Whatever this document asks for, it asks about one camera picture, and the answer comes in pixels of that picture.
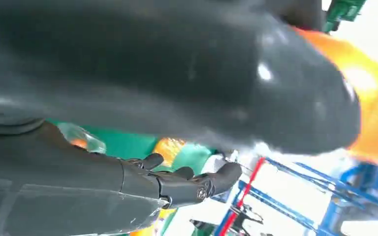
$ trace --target white wall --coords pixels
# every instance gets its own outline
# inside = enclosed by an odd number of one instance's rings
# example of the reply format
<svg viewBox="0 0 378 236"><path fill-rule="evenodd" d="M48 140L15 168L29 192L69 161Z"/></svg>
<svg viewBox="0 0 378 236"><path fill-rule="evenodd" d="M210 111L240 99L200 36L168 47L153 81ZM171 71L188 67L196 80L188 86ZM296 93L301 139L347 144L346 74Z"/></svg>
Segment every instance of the white wall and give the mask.
<svg viewBox="0 0 378 236"><path fill-rule="evenodd" d="M354 22L341 22L331 35L352 42L378 61L378 0L367 0Z"/></svg>

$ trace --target orange object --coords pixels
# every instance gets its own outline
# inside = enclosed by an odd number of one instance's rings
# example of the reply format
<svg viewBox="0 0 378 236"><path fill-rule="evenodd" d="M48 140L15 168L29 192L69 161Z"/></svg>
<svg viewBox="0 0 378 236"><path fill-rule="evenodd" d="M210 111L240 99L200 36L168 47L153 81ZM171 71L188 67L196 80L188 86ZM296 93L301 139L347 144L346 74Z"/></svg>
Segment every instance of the orange object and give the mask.
<svg viewBox="0 0 378 236"><path fill-rule="evenodd" d="M171 138L161 139L154 147L153 152L159 153L163 156L163 165L171 167L177 154L182 150L185 141Z"/></svg>
<svg viewBox="0 0 378 236"><path fill-rule="evenodd" d="M349 151L378 164L378 63L346 41L321 32L296 30L330 59L354 87L360 99L362 126Z"/></svg>
<svg viewBox="0 0 378 236"><path fill-rule="evenodd" d="M158 215L157 221L150 227L139 230L136 232L132 232L129 234L129 236L158 236L160 235L161 228L163 227L163 223L166 220L166 218L175 211L175 209L169 209L164 210L162 209L160 211L160 214Z"/></svg>
<svg viewBox="0 0 378 236"><path fill-rule="evenodd" d="M84 149L88 148L88 143L83 139L74 139L70 143Z"/></svg>

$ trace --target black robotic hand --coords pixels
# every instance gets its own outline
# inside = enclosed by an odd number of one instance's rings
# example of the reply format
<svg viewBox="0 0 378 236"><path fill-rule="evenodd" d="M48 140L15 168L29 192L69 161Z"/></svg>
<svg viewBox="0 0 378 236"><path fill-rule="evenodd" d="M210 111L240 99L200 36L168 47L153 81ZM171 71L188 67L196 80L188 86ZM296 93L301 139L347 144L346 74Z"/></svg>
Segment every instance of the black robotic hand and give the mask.
<svg viewBox="0 0 378 236"><path fill-rule="evenodd" d="M162 163L162 156L153 153L145 159L131 159L128 163L141 169L150 170ZM160 198L166 200L163 208L177 208L202 202L204 199L221 194L235 184L241 175L237 163L227 163L216 173L205 173L193 176L189 167L181 167L175 172L153 172L160 185Z"/></svg>
<svg viewBox="0 0 378 236"><path fill-rule="evenodd" d="M44 122L18 135L0 135L0 235L74 236L145 228L161 208L196 204L232 186L241 168L193 177L182 168L152 172L162 162L121 160L68 143Z"/></svg>

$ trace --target red pole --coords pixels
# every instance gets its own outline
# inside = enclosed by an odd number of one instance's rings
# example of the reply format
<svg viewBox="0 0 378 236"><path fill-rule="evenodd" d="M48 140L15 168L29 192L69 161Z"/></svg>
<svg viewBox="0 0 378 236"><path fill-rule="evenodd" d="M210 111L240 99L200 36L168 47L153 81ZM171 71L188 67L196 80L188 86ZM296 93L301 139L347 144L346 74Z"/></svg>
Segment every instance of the red pole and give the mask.
<svg viewBox="0 0 378 236"><path fill-rule="evenodd" d="M241 207L243 205L244 198L250 192L250 189L252 188L252 182L254 181L254 179L255 179L255 177L257 175L257 172L258 172L258 170L260 170L260 167L263 165L265 159L266 158L261 157L260 160L257 162L257 164L256 164L256 166L255 166L255 168L253 170L252 176L250 177L250 181L246 185L246 188L244 189L244 194L242 195L240 201L237 203L237 207ZM225 233L231 227L231 225L234 222L234 220L235 220L236 217L237 217L237 214L235 212L232 212L230 214L227 222L225 223L224 227L222 228L222 230L221 230L221 232L219 234L220 236L225 236Z"/></svg>

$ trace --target screw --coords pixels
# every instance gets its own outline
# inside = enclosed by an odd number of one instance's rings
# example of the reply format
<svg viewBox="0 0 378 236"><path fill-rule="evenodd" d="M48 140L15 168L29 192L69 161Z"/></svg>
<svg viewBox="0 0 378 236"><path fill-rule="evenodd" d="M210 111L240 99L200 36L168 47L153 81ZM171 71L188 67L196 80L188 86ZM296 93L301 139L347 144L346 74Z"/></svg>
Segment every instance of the screw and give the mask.
<svg viewBox="0 0 378 236"><path fill-rule="evenodd" d="M199 188L196 196L197 196L198 199L204 200L206 198L205 188Z"/></svg>

